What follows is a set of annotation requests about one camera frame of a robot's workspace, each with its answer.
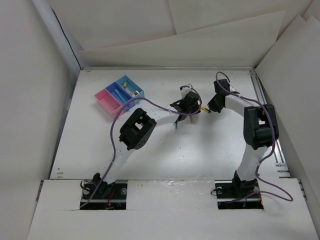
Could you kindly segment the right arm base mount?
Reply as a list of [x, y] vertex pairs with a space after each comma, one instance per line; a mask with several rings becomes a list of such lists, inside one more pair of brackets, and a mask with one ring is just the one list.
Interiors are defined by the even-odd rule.
[[258, 180], [241, 180], [237, 172], [232, 180], [216, 180], [210, 192], [217, 199], [219, 210], [263, 210], [264, 204], [259, 193]]

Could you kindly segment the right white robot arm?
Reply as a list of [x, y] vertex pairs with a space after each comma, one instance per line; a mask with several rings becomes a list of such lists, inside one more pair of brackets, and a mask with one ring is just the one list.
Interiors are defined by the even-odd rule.
[[275, 107], [261, 104], [231, 91], [228, 79], [214, 81], [215, 96], [207, 104], [213, 112], [226, 108], [243, 117], [243, 137], [246, 143], [242, 161], [234, 173], [231, 191], [243, 197], [257, 182], [257, 167], [260, 166], [268, 148], [275, 147], [279, 128]]

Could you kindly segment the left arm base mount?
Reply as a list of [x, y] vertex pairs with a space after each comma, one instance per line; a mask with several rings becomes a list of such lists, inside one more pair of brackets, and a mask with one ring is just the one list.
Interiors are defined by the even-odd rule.
[[126, 210], [128, 182], [116, 181], [107, 184], [103, 181], [94, 195], [92, 193], [100, 182], [101, 176], [96, 173], [92, 180], [82, 180], [80, 187], [82, 189], [81, 200], [79, 204], [80, 210]]

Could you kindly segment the yellow utility knife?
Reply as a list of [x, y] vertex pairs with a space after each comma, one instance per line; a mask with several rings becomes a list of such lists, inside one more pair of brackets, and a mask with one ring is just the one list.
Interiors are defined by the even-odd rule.
[[207, 109], [207, 108], [205, 108], [205, 107], [201, 107], [201, 110], [203, 110], [203, 111], [205, 111], [205, 112], [207, 112], [207, 113], [211, 113], [211, 111], [209, 110], [209, 109]]

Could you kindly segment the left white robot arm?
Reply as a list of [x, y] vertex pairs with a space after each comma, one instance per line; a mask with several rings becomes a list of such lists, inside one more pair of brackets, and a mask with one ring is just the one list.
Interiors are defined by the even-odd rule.
[[100, 176], [97, 173], [92, 178], [95, 194], [103, 199], [111, 194], [111, 184], [118, 179], [123, 165], [133, 152], [147, 143], [156, 127], [166, 124], [177, 125], [187, 117], [198, 114], [201, 105], [201, 97], [191, 90], [181, 100], [173, 102], [170, 108], [157, 105], [158, 110], [149, 112], [137, 108], [120, 128], [117, 141], [113, 138], [116, 123], [113, 121], [110, 128], [113, 156], [104, 175]]

